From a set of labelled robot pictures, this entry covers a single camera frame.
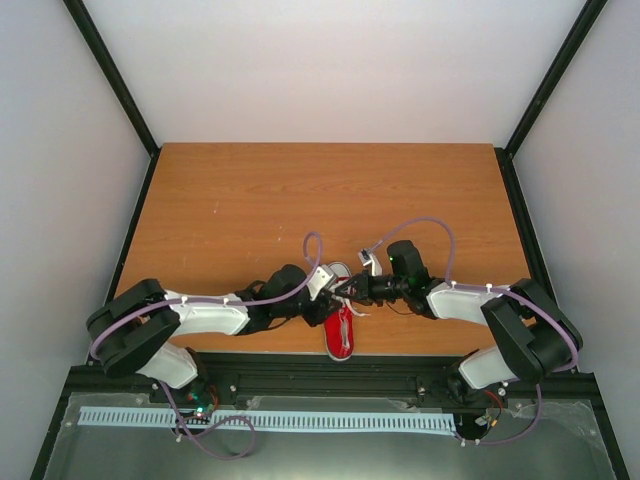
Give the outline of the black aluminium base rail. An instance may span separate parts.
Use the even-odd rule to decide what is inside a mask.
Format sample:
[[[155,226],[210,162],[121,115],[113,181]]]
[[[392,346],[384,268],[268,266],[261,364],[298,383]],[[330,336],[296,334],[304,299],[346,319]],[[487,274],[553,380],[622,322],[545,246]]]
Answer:
[[[171,391],[180,406],[217,399],[245,409],[260,396],[383,398],[454,411],[506,403],[502,384],[457,401],[447,381],[456,357],[354,356],[334,362],[321,355],[201,353],[199,360],[205,378]]]

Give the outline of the small circuit board with led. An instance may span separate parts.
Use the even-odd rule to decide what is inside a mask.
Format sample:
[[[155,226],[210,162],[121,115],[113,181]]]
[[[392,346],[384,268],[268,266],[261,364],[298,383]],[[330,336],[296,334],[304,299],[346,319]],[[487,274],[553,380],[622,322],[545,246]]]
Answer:
[[[193,415],[196,418],[209,417],[219,408],[219,397],[214,386],[205,387],[202,391],[190,391],[187,400],[194,405]]]

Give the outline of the black frame post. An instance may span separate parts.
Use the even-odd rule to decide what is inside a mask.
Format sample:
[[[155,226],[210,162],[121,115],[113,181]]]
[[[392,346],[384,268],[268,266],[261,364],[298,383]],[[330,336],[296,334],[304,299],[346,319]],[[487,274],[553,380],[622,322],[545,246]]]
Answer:
[[[118,100],[145,152],[150,159],[156,158],[161,148],[155,141],[141,110],[85,3],[81,0],[63,0],[62,3],[83,37],[85,44],[89,48],[105,80]]]
[[[503,148],[503,155],[507,161],[512,161],[524,144],[607,3],[607,0],[588,0],[584,2],[506,146]]]

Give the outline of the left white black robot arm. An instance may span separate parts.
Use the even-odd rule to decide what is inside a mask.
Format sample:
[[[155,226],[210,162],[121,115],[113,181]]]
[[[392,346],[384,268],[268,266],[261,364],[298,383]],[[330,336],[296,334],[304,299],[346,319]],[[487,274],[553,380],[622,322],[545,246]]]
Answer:
[[[158,280],[145,279],[89,316],[90,355],[109,378],[140,374],[170,386],[186,402],[197,402],[207,393],[208,378],[198,370],[195,354],[173,345],[173,338],[253,335],[295,317],[320,325],[339,309],[330,288],[349,276],[346,265],[334,262],[318,266],[304,284],[305,272],[287,264],[266,282],[204,297],[165,290]]]

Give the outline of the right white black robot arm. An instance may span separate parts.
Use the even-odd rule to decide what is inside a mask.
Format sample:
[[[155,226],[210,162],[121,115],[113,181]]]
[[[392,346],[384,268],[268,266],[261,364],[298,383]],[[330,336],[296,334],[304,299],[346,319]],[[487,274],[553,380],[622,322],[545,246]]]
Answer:
[[[402,300],[414,315],[487,327],[495,345],[459,362],[450,375],[452,390],[480,390],[512,380],[538,383],[577,363],[580,333],[534,280],[523,278],[510,286],[447,282],[428,273],[409,240],[389,245],[387,255],[390,274],[365,270],[334,294],[362,305]]]

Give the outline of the right black frame post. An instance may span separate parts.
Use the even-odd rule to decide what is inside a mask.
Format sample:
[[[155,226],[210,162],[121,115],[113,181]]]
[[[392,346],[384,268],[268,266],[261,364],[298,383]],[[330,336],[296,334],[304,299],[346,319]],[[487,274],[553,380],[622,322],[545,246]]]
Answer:
[[[507,161],[512,161],[524,144],[607,3],[607,0],[588,0],[584,2],[506,146],[503,148],[503,155]]]

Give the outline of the left black frame post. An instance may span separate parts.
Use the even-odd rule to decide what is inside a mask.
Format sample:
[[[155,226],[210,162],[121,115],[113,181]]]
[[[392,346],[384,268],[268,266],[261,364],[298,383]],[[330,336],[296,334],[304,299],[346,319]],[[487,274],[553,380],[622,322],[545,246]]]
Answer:
[[[83,37],[85,44],[89,48],[105,80],[118,100],[145,152],[150,159],[156,158],[161,148],[155,141],[141,110],[85,3],[81,0],[63,0],[62,3]]]

